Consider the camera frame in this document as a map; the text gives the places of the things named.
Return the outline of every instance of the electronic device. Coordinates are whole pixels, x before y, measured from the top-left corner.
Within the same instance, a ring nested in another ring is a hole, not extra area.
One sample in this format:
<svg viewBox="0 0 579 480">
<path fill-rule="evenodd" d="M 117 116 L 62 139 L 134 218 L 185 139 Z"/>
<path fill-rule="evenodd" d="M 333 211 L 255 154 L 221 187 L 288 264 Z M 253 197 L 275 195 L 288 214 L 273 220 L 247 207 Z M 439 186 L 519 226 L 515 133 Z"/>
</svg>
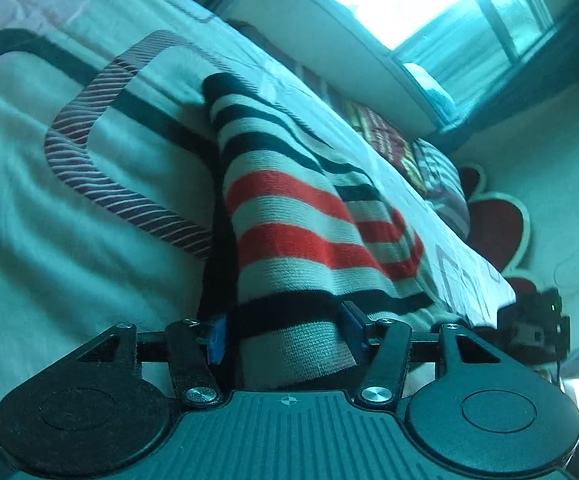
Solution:
<svg viewBox="0 0 579 480">
<path fill-rule="evenodd" d="M 412 333 L 350 302 L 341 319 L 368 363 L 353 391 L 222 392 L 224 322 L 115 325 L 1 401 L 12 480 L 571 478 L 579 412 L 553 384 L 464 326 Z M 141 379 L 149 361 L 169 363 L 176 399 Z M 401 398 L 421 362 L 436 380 Z"/>
</svg>

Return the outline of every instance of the ribbed surface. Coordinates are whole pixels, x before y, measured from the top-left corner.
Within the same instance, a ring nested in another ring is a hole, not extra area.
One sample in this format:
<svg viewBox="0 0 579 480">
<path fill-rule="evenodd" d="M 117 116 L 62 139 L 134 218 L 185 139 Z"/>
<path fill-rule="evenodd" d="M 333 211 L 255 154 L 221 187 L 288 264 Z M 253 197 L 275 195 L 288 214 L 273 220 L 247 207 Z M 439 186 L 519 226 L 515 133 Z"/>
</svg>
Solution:
<svg viewBox="0 0 579 480">
<path fill-rule="evenodd" d="M 237 393 L 186 415 L 170 441 L 117 480 L 451 480 L 383 413 L 341 392 Z"/>
<path fill-rule="evenodd" d="M 87 151 L 96 120 L 122 89 L 160 52 L 186 40 L 158 30 L 114 59 L 56 116 L 45 137 L 45 156 L 68 186 L 136 227 L 199 258 L 207 258 L 211 232 L 183 219 L 100 171 Z"/>
</svg>

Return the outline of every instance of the patterned bedsheet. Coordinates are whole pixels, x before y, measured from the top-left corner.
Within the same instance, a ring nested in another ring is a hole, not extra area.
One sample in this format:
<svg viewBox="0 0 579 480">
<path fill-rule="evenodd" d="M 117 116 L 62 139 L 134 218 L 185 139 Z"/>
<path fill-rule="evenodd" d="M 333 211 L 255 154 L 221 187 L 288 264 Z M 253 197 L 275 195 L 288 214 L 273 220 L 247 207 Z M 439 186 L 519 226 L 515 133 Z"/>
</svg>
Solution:
<svg viewBox="0 0 579 480">
<path fill-rule="evenodd" d="M 219 72 L 317 136 L 307 142 L 361 168 L 365 180 L 356 184 L 371 184 L 396 212 L 392 225 L 409 233 L 412 243 L 390 262 L 412 261 L 414 251 L 415 269 L 390 275 L 380 254 L 394 251 L 393 232 L 385 227 L 380 238 L 375 226 L 356 225 L 357 239 L 343 241 L 364 248 L 374 270 L 337 270 L 337 294 L 382 280 L 378 288 L 393 298 L 423 295 L 428 301 L 409 312 L 373 313 L 422 330 L 457 316 L 493 324 L 514 299 L 500 274 L 303 83 L 191 0 L 0 0 L 0 398 L 116 322 L 162 330 L 196 315 L 214 197 L 226 193 L 228 209 L 244 200 L 224 185 L 230 176 L 223 181 L 224 153 L 205 109 L 203 81 Z M 362 200 L 343 202 L 362 223 Z M 317 233 L 311 218 L 303 227 Z M 277 263 L 261 254 L 250 263 Z M 293 276 L 279 285 L 240 256 L 245 303 L 323 288 L 316 271 L 331 270 L 299 251 L 313 283 Z M 353 364 L 327 323 L 251 338 L 242 355 L 253 388 Z M 279 362 L 288 371 L 277 373 Z M 166 389 L 166 370 L 145 366 L 144 375 Z"/>
</svg>

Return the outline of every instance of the window frame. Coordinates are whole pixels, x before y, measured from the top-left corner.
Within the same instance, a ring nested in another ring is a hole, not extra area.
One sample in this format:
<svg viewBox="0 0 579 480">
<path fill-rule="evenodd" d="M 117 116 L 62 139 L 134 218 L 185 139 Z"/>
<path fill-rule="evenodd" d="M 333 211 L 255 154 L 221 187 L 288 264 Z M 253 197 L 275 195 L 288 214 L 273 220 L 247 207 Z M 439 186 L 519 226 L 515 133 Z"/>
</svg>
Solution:
<svg viewBox="0 0 579 480">
<path fill-rule="evenodd" d="M 423 87 L 416 81 L 414 76 L 406 69 L 403 62 L 397 57 L 398 47 L 390 50 L 384 46 L 362 23 L 356 18 L 353 12 L 336 0 L 311 0 L 319 7 L 325 10 L 329 15 L 335 18 L 343 27 L 351 32 L 400 82 L 407 93 L 427 114 L 435 127 L 447 128 L 455 123 L 464 121 L 469 115 L 470 110 L 462 110 L 462 113 L 456 117 L 448 117 L 440 108 L 438 108 L 428 97 Z M 554 28 L 554 21 L 544 0 L 525 0 L 529 9 L 536 20 L 541 34 L 519 53 L 514 44 L 513 38 L 508 28 L 503 22 L 500 13 L 491 0 L 474 0 L 483 16 L 489 23 L 490 27 L 499 43 L 501 44 L 506 56 L 509 59 L 510 67 L 497 79 L 497 83 L 509 77 L 510 72 L 518 69 L 524 61 L 537 50 L 537 47 L 544 43 L 545 38 L 550 35 Z"/>
</svg>

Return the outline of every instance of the metal screw head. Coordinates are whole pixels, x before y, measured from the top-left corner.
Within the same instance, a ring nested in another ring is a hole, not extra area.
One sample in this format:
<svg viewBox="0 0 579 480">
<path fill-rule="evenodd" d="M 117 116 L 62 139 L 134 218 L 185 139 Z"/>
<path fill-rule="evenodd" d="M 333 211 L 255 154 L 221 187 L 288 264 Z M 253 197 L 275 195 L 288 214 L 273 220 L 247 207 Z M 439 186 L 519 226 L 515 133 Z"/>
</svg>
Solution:
<svg viewBox="0 0 579 480">
<path fill-rule="evenodd" d="M 207 404 L 208 402 L 215 400 L 218 397 L 218 394 L 214 388 L 209 388 L 208 386 L 198 386 L 187 390 L 185 392 L 185 397 L 191 400 L 191 402 Z"/>
<path fill-rule="evenodd" d="M 381 402 L 387 402 L 394 396 L 390 390 L 383 388 L 383 386 L 370 386 L 365 388 L 361 392 L 361 397 L 368 402 L 375 402 L 380 404 Z"/>
</svg>

